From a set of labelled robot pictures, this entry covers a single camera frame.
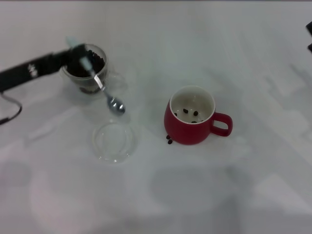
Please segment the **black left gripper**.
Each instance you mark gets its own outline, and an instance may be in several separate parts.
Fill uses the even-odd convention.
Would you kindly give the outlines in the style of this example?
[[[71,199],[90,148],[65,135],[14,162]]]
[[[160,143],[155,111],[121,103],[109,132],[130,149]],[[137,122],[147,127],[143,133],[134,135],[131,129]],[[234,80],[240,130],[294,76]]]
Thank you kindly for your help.
[[[56,73],[62,66],[79,61],[86,56],[86,44],[79,44],[68,50],[48,54],[1,71],[0,91],[4,92],[33,79]]]

